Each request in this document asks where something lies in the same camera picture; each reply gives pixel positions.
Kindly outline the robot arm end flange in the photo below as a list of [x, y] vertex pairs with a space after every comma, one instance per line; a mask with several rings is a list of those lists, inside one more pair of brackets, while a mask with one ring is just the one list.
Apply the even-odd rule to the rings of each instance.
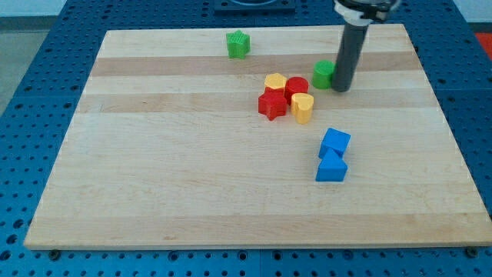
[[334, 10], [346, 23], [364, 27], [387, 21], [400, 4], [401, 0], [334, 0]]

